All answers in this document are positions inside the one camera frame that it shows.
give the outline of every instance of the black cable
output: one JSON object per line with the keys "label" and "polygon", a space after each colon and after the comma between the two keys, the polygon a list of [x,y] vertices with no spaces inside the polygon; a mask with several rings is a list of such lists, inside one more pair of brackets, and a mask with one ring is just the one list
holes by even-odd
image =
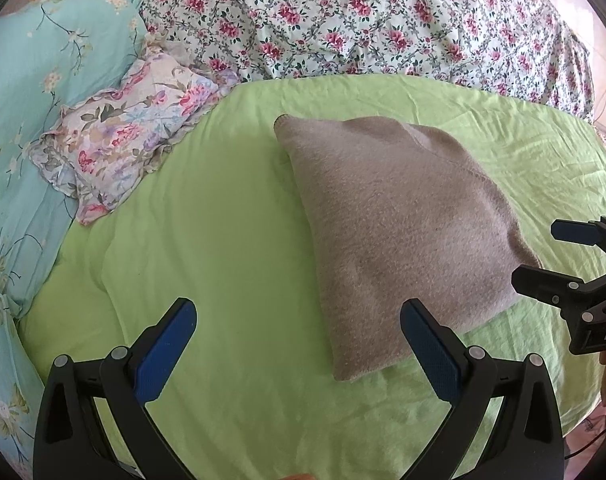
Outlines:
{"label": "black cable", "polygon": [[598,436],[594,440],[592,440],[589,444],[587,444],[586,446],[581,447],[578,451],[570,453],[568,456],[565,457],[565,459],[569,460],[571,458],[574,458],[576,455],[580,455],[583,451],[585,451],[589,446],[591,446],[592,444],[594,444],[598,439],[600,439],[605,434],[606,434],[606,430],[601,431],[598,434]]}

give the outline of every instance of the green bed sheet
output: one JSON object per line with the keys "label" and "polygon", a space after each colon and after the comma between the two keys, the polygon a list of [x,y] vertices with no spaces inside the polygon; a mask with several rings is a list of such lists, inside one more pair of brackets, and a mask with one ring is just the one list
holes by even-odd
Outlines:
{"label": "green bed sheet", "polygon": [[[46,377],[58,354],[103,357],[131,344],[177,297],[190,298],[197,331],[148,408],[198,478],[397,479],[449,406],[413,358],[353,382],[333,379],[309,225],[272,131],[284,113],[382,115],[442,128],[509,197],[545,267],[584,279],[606,272],[598,249],[549,234],[556,218],[606,215],[606,151],[588,124],[407,76],[256,82],[205,116],[115,213],[70,229],[20,334]],[[463,339],[499,358],[541,354],[566,433],[597,402],[597,358],[568,353],[566,326],[549,306],[522,300]],[[478,458],[498,407],[461,471]]]}

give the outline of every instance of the teal floral fabric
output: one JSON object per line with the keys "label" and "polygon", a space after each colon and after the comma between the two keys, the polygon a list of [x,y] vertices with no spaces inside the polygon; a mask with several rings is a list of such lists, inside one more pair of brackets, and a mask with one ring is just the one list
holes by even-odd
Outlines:
{"label": "teal floral fabric", "polygon": [[137,59],[141,0],[41,0],[0,18],[0,294],[23,316],[77,203],[27,160],[61,107],[113,88]]}
{"label": "teal floral fabric", "polygon": [[0,294],[0,452],[19,476],[32,478],[34,430],[43,382],[21,346],[13,316],[20,307]]}

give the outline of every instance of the white floral fabric with pink flowers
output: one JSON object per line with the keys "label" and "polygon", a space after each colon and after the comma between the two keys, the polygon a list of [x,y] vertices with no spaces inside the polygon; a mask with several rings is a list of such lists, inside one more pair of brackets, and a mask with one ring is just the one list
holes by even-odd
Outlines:
{"label": "white floral fabric with pink flowers", "polygon": [[63,108],[53,130],[30,147],[30,159],[52,185],[78,198],[77,221],[89,224],[128,198],[161,154],[236,81],[221,87],[150,43],[119,89]]}
{"label": "white floral fabric with pink flowers", "polygon": [[144,0],[141,14],[244,81],[404,73],[593,115],[588,51],[548,0]]}

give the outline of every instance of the floral bedspread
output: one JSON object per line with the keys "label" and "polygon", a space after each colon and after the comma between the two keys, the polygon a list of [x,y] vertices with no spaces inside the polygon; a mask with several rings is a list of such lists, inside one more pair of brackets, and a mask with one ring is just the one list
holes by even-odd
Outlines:
{"label": "floral bedspread", "polygon": [[405,73],[593,115],[588,52],[548,0],[144,0],[141,14],[244,81]]}

